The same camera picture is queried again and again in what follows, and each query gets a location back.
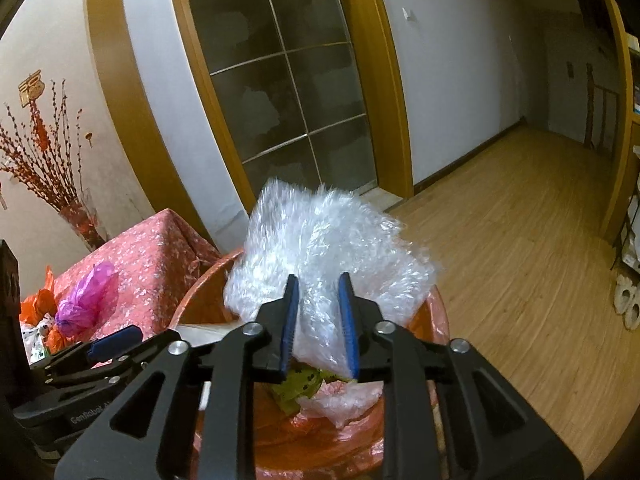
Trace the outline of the spotted white plastic bag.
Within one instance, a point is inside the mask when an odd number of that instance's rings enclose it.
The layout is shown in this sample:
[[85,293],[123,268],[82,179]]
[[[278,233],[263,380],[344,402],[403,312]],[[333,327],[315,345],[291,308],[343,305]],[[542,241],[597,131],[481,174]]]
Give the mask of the spotted white plastic bag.
[[46,314],[37,325],[20,322],[20,326],[28,364],[35,364],[50,356],[47,339],[54,326],[54,318]]

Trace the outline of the wall light switch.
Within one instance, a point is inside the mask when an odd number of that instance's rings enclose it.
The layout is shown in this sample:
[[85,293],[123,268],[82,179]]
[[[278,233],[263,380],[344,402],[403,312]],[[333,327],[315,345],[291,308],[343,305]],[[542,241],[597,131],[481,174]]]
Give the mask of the wall light switch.
[[403,8],[402,9],[402,15],[404,16],[404,19],[407,22],[415,22],[416,21],[416,14],[414,14],[413,10],[411,10],[411,9]]

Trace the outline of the bubble wrap sheet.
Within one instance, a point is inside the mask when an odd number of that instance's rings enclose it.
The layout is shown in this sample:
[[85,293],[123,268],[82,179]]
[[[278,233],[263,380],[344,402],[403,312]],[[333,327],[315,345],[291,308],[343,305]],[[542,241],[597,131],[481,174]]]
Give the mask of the bubble wrap sheet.
[[376,302],[386,320],[402,326],[436,282],[426,251],[401,231],[398,220],[355,194],[271,179],[250,215],[242,255],[224,285],[224,305],[242,321],[253,321],[296,276],[294,358],[352,378],[338,306],[340,276],[349,274],[357,296]]

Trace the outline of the red hanging knot ornament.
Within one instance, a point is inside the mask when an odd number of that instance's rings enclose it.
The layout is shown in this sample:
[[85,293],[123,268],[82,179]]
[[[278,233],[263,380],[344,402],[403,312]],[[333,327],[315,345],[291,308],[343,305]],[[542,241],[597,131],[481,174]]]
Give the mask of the red hanging knot ornament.
[[41,70],[36,70],[18,85],[18,95],[21,106],[29,108],[30,121],[32,122],[32,135],[35,144],[41,153],[50,148],[50,140],[46,125],[41,117],[37,101],[42,96],[46,85],[41,79]]

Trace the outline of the wooden chair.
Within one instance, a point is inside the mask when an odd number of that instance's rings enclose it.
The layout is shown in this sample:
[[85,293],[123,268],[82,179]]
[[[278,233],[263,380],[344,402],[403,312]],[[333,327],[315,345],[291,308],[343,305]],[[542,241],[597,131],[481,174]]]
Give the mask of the wooden chair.
[[615,137],[620,121],[618,112],[620,96],[616,91],[596,83],[591,63],[586,64],[586,76],[587,111],[582,144],[600,155],[613,158]]

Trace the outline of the red floral tablecloth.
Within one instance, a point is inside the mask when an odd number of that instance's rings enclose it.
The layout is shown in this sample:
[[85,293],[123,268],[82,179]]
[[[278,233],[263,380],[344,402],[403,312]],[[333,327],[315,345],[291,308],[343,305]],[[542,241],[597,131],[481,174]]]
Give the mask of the red floral tablecloth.
[[181,299],[220,251],[183,220],[164,209],[116,236],[54,280],[58,305],[96,264],[118,272],[117,304],[94,330],[74,341],[101,338],[135,325],[149,338],[168,327]]

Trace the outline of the glass sliding door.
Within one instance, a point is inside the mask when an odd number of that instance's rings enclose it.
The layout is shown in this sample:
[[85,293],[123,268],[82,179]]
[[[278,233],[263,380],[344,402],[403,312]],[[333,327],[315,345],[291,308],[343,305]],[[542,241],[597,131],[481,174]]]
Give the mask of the glass sliding door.
[[189,0],[253,193],[270,179],[359,194],[378,184],[341,0]]

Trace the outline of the purple plastic bag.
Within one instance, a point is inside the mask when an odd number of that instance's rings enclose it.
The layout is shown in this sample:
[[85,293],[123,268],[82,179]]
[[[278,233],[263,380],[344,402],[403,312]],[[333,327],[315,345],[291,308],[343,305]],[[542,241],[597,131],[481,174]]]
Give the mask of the purple plastic bag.
[[117,297],[118,272],[113,263],[100,262],[60,302],[55,326],[66,338],[94,330],[110,316]]

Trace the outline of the orange lined trash basket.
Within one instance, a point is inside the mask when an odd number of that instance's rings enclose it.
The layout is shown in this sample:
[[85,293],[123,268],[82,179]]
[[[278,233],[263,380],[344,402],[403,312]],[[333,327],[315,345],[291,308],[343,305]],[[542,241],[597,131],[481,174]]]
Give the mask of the orange lined trash basket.
[[[216,255],[178,304],[169,327],[235,320],[224,305],[224,285],[242,252]],[[266,385],[254,390],[254,455],[258,479],[381,478],[384,401],[342,428],[324,417],[285,416]]]

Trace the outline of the cluttered storage shelf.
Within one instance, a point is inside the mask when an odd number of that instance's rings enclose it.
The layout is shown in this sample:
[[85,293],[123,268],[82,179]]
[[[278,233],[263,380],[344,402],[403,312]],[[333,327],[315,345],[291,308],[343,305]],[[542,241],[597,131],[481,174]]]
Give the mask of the cluttered storage shelf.
[[633,332],[639,329],[639,37],[628,34],[626,43],[629,63],[624,81],[631,96],[625,105],[627,125],[620,141],[624,175],[617,193],[624,214],[616,234],[612,268],[625,271],[617,278],[614,309],[622,317],[626,330]]

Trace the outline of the orange plastic bag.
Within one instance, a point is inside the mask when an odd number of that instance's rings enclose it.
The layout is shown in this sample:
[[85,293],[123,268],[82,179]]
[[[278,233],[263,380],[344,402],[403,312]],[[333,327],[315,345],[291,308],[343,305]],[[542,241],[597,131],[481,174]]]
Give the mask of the orange plastic bag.
[[55,316],[58,310],[54,294],[54,274],[50,266],[46,266],[43,286],[21,302],[21,313],[18,317],[22,323],[37,326],[46,314]]
[[48,331],[47,338],[44,341],[44,345],[46,346],[50,355],[53,356],[55,353],[65,350],[74,342],[74,338],[65,337],[58,326],[55,325]]

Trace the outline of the red branch vase decoration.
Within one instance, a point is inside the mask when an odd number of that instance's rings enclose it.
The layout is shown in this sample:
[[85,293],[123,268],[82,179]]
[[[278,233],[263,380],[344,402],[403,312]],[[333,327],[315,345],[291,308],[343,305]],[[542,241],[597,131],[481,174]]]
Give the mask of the red branch vase decoration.
[[21,120],[6,105],[1,115],[1,171],[51,207],[89,250],[96,250],[106,243],[106,235],[85,187],[82,148],[88,141],[82,135],[82,110],[70,114],[64,82],[51,86],[50,119],[38,107],[50,148],[38,150],[28,107],[27,118]]

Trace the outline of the green paw-print plastic bag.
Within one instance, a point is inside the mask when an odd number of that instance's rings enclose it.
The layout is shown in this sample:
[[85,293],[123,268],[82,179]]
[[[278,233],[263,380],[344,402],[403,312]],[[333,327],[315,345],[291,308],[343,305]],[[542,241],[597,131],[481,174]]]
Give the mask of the green paw-print plastic bag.
[[308,365],[299,365],[291,368],[286,374],[286,378],[279,385],[270,385],[271,395],[277,406],[286,416],[293,416],[300,410],[297,399],[312,398],[323,384],[330,382],[345,382],[344,378],[337,376],[327,370]]

